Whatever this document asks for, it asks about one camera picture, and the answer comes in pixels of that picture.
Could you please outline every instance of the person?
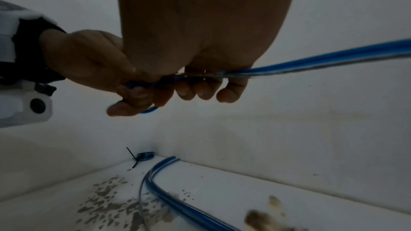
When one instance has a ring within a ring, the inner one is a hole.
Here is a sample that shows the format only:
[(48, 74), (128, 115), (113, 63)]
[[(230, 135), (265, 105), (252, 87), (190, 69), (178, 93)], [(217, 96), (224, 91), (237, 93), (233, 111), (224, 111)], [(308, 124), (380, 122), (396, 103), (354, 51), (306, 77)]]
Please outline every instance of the person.
[[(183, 100), (208, 100), (219, 80), (168, 88), (129, 89), (130, 80), (155, 82), (184, 68), (186, 72), (250, 68), (274, 41), (291, 0), (119, 0), (123, 39), (98, 30), (41, 31), (42, 59), (61, 78), (116, 92), (122, 100), (110, 116), (134, 116), (152, 104), (164, 106), (174, 91)], [(229, 80), (219, 102), (237, 101), (247, 80)]]

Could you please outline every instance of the white floor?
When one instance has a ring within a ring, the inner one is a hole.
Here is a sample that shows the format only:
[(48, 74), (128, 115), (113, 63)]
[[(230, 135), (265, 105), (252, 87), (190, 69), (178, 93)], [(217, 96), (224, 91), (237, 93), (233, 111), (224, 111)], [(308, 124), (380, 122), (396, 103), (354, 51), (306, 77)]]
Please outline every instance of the white floor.
[[(143, 230), (136, 209), (139, 184), (161, 159), (141, 162), (132, 170), (130, 161), (4, 201), (0, 229)], [(155, 180), (171, 194), (241, 230), (247, 211), (265, 210), (271, 195), (284, 204), (291, 226), (310, 231), (405, 231), (411, 226), (410, 215), (184, 162), (169, 166)], [(151, 194), (143, 193), (153, 231), (195, 230)]]

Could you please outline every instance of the human hand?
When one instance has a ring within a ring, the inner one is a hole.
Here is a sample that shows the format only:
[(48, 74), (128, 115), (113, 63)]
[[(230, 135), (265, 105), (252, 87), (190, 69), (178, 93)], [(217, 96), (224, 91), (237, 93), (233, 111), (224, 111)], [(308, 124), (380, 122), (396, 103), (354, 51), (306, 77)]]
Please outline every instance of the human hand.
[(46, 64), (78, 84), (116, 92), (122, 101), (110, 106), (110, 116), (134, 116), (152, 104), (163, 106), (173, 94), (169, 91), (133, 88), (123, 84), (140, 80), (123, 53), (122, 39), (113, 34), (83, 30), (66, 34), (46, 30), (40, 37)]
[[(276, 37), (291, 0), (119, 0), (125, 53), (146, 81), (187, 72), (249, 68)], [(247, 80), (229, 80), (220, 102), (239, 99)], [(184, 100), (210, 99), (221, 81), (179, 82)]]

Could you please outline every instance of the round black hole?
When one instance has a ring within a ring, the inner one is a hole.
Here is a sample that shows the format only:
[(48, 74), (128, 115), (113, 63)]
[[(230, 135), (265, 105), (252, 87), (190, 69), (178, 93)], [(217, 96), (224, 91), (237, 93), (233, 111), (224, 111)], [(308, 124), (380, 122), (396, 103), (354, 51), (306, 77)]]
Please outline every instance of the round black hole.
[(42, 114), (46, 111), (46, 104), (39, 98), (34, 98), (30, 101), (30, 108), (36, 114)]

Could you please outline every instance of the white wall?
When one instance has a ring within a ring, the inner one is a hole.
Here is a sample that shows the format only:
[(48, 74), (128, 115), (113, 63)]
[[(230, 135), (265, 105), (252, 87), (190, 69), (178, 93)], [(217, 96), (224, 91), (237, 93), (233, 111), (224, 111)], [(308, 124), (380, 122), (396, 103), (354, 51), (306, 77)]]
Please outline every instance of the white wall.
[[(69, 31), (119, 33), (116, 0), (8, 1)], [(409, 38), (410, 17), (409, 0), (294, 0), (256, 66)], [(57, 83), (50, 122), (0, 130), (0, 195), (118, 163), (129, 146), (410, 213), (410, 69), (401, 60), (255, 79), (233, 105), (174, 98), (128, 119), (105, 116), (114, 95)]]

